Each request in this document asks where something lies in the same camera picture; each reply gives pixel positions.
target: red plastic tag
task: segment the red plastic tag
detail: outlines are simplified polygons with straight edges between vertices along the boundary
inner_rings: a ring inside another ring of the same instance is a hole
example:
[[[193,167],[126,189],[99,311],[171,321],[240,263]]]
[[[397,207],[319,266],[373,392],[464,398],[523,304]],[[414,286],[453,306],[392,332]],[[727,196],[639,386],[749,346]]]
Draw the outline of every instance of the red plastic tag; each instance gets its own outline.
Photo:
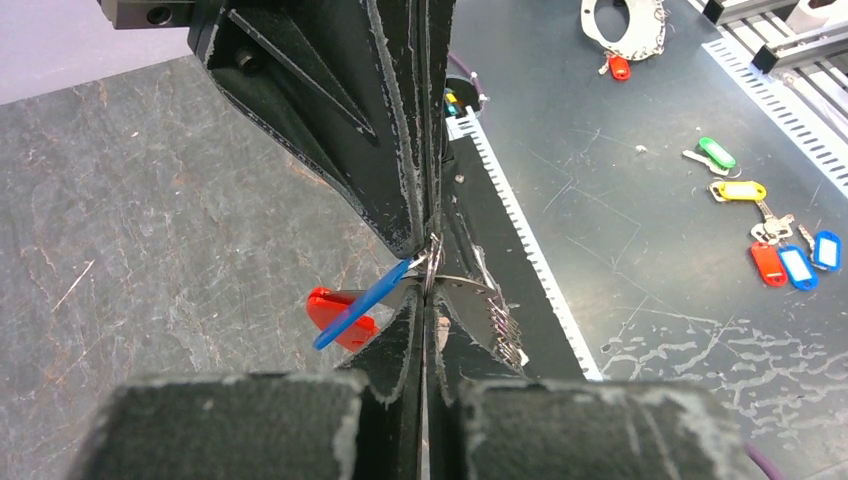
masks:
[[[766,285],[780,287],[789,280],[786,269],[783,268],[783,263],[780,261],[780,256],[773,246],[756,242],[751,245],[751,255],[754,257],[754,263],[757,264],[757,270],[760,271],[760,276],[763,277]]]
[[[623,82],[630,78],[630,65],[627,63],[627,59],[619,57],[618,55],[613,55],[609,59],[609,64],[610,71],[612,72],[612,78],[619,82]]]
[[[346,301],[336,298],[325,298],[331,296],[332,293],[333,291],[329,288],[316,287],[312,290],[312,293],[309,294],[309,298],[306,300],[306,314],[309,315],[309,318],[312,319],[312,323],[314,323],[315,326],[322,332],[331,323],[333,323],[333,320],[335,320],[345,308],[353,303],[353,300]],[[380,329],[377,328],[377,324],[374,323],[374,319],[367,315],[363,315],[356,320],[356,323],[336,338],[336,343],[351,352],[356,352],[365,345],[368,340],[371,340],[371,337],[376,335],[379,331]]]

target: green key tag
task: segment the green key tag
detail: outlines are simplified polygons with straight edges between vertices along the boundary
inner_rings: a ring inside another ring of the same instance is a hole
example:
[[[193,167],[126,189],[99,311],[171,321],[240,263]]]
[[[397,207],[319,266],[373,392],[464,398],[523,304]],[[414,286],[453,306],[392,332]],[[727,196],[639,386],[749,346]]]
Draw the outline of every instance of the green key tag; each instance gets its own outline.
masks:
[[[722,146],[712,138],[703,137],[698,141],[698,145],[701,146],[701,149],[706,152],[707,155],[713,159],[713,162],[715,162],[719,167],[730,170],[736,166],[736,159],[734,159],[727,150],[722,148]]]

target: white perforated strip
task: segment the white perforated strip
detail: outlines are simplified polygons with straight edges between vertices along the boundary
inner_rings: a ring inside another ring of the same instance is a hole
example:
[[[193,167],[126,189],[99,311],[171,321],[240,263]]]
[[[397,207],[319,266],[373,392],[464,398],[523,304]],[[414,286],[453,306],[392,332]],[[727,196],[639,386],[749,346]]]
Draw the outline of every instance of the white perforated strip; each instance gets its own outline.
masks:
[[[791,90],[750,65],[747,53],[720,39],[704,49],[786,136],[848,197],[848,146]]]
[[[539,277],[539,282],[542,284],[542,288],[545,289],[545,294],[551,303],[551,307],[553,307],[554,314],[559,319],[559,324],[563,332],[565,332],[568,343],[571,344],[574,356],[577,357],[577,361],[583,369],[583,375],[587,380],[602,381],[603,376],[601,375],[601,371],[592,358],[592,353],[586,345],[583,334],[580,333],[580,329],[577,327],[574,316],[571,315],[571,310],[565,302],[565,297],[563,297],[553,272],[547,260],[545,260],[545,256],[542,254],[542,249],[539,247],[539,243],[530,229],[530,224],[527,223],[527,219],[524,217],[524,212],[521,211],[521,207],[518,205],[518,200],[509,186],[509,182],[495,156],[495,152],[492,150],[486,134],[483,133],[480,123],[474,116],[473,110],[471,108],[467,110],[468,114],[465,117],[449,117],[446,120],[449,137],[451,140],[455,140],[469,136],[474,141],[474,145],[480,153],[480,158],[483,159],[483,166],[489,172],[489,178],[492,179],[492,184],[494,184],[495,190],[497,190],[498,196],[501,202],[503,202],[506,213],[512,220],[516,232],[518,232],[518,236],[524,246],[524,253],[527,254],[527,259],[530,260],[533,268],[536,269],[536,276]]]

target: yellow key tag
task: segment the yellow key tag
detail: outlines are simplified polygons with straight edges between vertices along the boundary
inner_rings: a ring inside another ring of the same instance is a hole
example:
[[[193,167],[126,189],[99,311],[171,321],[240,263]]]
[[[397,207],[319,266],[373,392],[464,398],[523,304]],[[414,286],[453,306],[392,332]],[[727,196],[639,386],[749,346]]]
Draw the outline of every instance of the yellow key tag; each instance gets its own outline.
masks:
[[[766,198],[766,187],[757,182],[717,182],[718,193],[725,200],[759,202]]]

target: scratched table surface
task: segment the scratched table surface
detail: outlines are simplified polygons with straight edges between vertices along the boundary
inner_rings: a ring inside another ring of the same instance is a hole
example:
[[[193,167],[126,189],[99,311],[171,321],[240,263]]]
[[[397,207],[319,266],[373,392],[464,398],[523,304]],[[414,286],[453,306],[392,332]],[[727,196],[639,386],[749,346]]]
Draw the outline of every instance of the scratched table surface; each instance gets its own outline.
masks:
[[[393,257],[191,58],[0,107],[0,478],[146,373],[327,370],[303,306]]]
[[[748,254],[758,210],[717,204],[680,152],[716,139],[813,231],[848,237],[848,200],[702,50],[718,34],[688,2],[666,0],[665,53],[626,83],[598,75],[562,4],[459,2],[452,50],[492,97],[484,127],[595,361],[712,390],[787,478],[848,478],[848,275],[765,287]]]

